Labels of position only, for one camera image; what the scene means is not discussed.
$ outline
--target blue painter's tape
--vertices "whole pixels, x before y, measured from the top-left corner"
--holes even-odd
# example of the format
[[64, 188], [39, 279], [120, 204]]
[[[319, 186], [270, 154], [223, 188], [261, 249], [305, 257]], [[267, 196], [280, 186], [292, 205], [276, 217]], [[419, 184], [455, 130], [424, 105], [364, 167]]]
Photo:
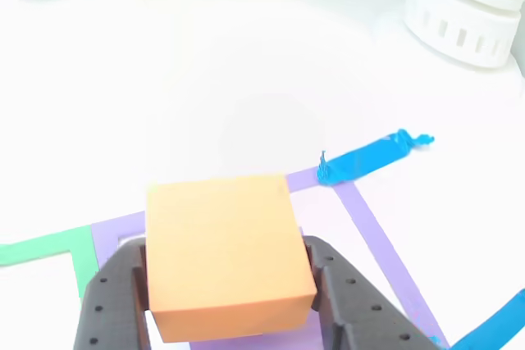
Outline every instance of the blue painter's tape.
[[500, 350], [525, 327], [525, 289], [450, 350]]
[[325, 161], [323, 151], [317, 178], [320, 184], [326, 186], [356, 180], [407, 156], [412, 148], [428, 145], [433, 141], [434, 137], [426, 134], [413, 139], [406, 130], [401, 129], [375, 143], [370, 143], [366, 147], [348, 152], [330, 161]]

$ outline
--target orange cube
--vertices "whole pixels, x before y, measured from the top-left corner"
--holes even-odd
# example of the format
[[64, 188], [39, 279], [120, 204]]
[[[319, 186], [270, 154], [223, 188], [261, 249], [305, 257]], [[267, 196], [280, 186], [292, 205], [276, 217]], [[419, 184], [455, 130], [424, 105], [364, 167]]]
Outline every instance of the orange cube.
[[299, 328], [317, 292], [284, 176], [153, 187], [146, 254], [166, 343]]

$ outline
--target purple tape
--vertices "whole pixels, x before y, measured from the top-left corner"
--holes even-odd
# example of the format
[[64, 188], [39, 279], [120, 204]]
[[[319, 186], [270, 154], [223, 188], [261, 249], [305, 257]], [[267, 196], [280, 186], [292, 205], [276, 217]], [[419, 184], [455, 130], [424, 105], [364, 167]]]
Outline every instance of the purple tape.
[[98, 268], [102, 268], [109, 257], [116, 252], [119, 239], [140, 235], [145, 232], [146, 215], [144, 211], [93, 223], [91, 225], [91, 234], [93, 235], [93, 243], [97, 253]]
[[449, 347], [445, 335], [376, 217], [353, 182], [333, 186], [409, 319], [427, 336]]
[[290, 193], [318, 186], [317, 167], [288, 174], [286, 176], [286, 181], [288, 182]]
[[191, 343], [191, 350], [322, 350], [319, 314], [312, 311], [299, 330]]

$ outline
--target green tape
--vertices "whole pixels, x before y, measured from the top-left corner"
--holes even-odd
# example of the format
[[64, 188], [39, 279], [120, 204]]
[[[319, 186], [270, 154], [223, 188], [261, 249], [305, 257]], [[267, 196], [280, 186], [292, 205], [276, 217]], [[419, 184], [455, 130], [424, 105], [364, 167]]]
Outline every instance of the green tape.
[[2, 245], [0, 246], [0, 266], [14, 266], [62, 253], [71, 253], [73, 257], [79, 297], [83, 298], [86, 286], [98, 271], [97, 256], [89, 225], [11, 245]]

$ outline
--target white table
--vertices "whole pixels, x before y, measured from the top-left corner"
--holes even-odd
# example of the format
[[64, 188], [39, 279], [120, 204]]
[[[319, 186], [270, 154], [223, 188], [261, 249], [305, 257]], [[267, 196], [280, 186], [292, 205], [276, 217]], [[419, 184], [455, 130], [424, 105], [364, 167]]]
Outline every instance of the white table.
[[[513, 59], [480, 71], [423, 47], [403, 1], [1, 0], [0, 243], [141, 211], [151, 183], [289, 173], [322, 149], [430, 133], [357, 186], [456, 342], [525, 285], [523, 81]], [[335, 195], [292, 199], [399, 306]], [[67, 258], [9, 268], [1, 292], [63, 343], [78, 315]], [[35, 281], [66, 301], [29, 298]], [[8, 323], [16, 348], [39, 343]]]

